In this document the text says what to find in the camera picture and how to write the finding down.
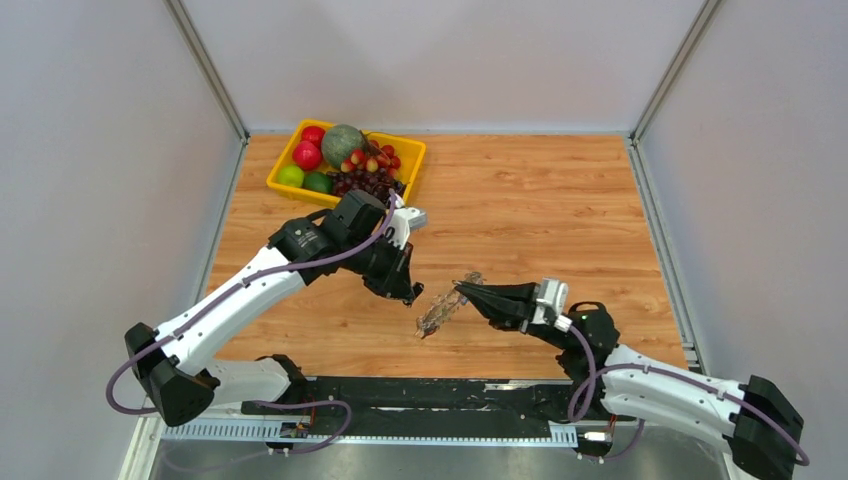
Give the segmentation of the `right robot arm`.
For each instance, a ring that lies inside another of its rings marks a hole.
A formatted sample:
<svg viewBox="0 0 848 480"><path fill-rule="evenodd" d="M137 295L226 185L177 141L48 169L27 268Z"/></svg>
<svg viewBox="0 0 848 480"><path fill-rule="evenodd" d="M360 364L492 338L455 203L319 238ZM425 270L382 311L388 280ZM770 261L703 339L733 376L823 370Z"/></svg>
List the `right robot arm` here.
<svg viewBox="0 0 848 480"><path fill-rule="evenodd" d="M804 421L770 380L706 376L655 360L625 345L606 306L566 303L566 283L483 285L457 281L455 290L500 331L515 331L559 349L572 380L568 423L599 414L654 423L730 455L756 479L790 479L808 466L800 445Z"/></svg>

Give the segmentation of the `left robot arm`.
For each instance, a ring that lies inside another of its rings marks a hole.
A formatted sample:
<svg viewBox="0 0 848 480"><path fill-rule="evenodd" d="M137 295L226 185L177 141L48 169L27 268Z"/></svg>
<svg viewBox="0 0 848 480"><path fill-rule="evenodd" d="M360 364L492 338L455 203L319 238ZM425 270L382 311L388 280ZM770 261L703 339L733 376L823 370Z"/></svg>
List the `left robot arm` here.
<svg viewBox="0 0 848 480"><path fill-rule="evenodd" d="M132 371L156 413L170 427L212 406L269 402L297 412L306 388L297 366L281 354L223 361L217 353L260 315L323 276L345 270L378 297L412 305L423 291L410 276L411 234L426 226L425 211L396 194L383 203L353 190L332 209L286 221L236 274L177 317L124 336Z"/></svg>

